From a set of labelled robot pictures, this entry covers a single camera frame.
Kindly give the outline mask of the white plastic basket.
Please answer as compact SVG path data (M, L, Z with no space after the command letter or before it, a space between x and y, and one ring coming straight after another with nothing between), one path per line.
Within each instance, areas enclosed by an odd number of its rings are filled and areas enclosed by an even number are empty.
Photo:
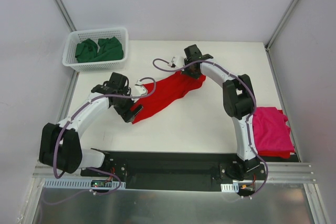
M71 32L66 40L62 64L77 72L124 68L128 58L126 28Z

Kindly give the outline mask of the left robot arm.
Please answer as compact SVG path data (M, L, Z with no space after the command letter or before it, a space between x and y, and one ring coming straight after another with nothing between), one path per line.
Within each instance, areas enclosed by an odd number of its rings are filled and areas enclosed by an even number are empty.
M78 169L92 167L99 176L109 174L111 163L107 154L96 148L82 148L80 138L94 120L110 108L114 108L126 123L132 122L142 106L136 106L134 111L131 108L147 93L141 81L130 87L126 76L112 73L108 81L91 89L88 98L71 116L43 127L39 161L63 173L72 174Z

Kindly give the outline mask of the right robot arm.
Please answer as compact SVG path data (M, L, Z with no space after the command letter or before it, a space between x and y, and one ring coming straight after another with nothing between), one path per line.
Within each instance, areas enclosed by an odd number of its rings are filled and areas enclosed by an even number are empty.
M255 173L260 165L256 149L253 116L256 98L249 75L240 76L215 63L209 54L202 54L196 44L184 49L183 72L193 78L205 75L217 83L223 92L223 106L232 118L237 141L236 160L225 169L227 177L242 181Z

